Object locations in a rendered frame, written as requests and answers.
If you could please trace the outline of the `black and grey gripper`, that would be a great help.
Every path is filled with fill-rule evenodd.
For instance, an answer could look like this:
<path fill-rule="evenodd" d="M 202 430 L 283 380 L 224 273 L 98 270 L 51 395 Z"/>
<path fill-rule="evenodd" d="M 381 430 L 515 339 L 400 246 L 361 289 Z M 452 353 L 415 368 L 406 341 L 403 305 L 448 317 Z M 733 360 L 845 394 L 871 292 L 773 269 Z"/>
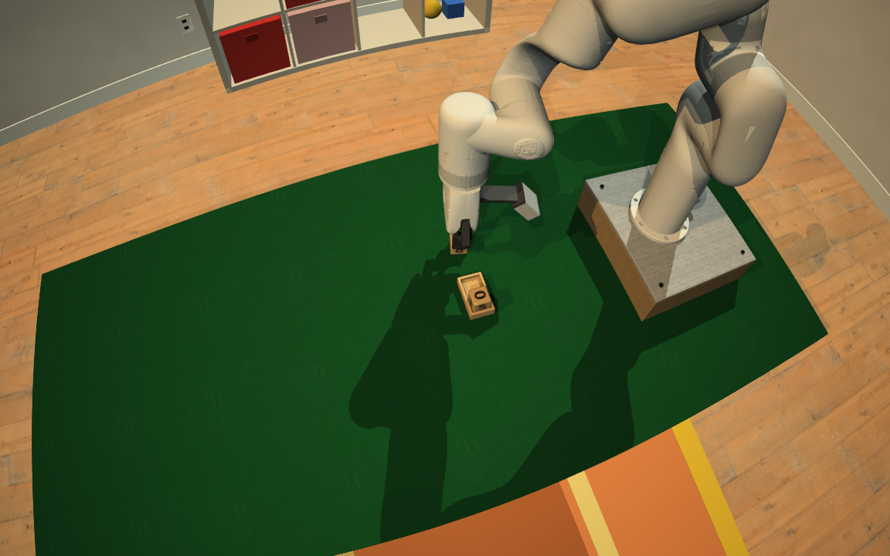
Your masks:
<path fill-rule="evenodd" d="M 443 181 L 441 177 L 440 179 Z M 477 231 L 479 226 L 481 186 L 485 181 L 473 188 L 458 188 L 443 181 L 445 222 L 447 231 L 453 235 L 452 249 L 463 250 L 472 247 L 472 231 Z"/>

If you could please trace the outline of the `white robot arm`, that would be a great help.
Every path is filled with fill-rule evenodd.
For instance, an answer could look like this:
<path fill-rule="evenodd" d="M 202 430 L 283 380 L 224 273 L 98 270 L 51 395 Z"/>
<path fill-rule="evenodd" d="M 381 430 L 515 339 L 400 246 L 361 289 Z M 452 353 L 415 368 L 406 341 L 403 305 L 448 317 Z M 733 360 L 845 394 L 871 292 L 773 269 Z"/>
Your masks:
<path fill-rule="evenodd" d="M 492 154 L 516 161 L 550 154 L 553 129 L 540 90 L 559 61 L 593 70 L 618 36 L 646 45 L 699 31 L 700 79 L 683 91 L 646 192 L 637 192 L 629 207 L 652 242 L 680 242 L 712 176 L 722 185 L 745 185 L 762 171 L 780 131 L 786 90 L 762 51 L 767 14 L 769 0 L 557 0 L 542 27 L 506 54 L 489 100 L 471 92 L 443 100 L 440 177 L 473 188 L 490 174 Z"/>

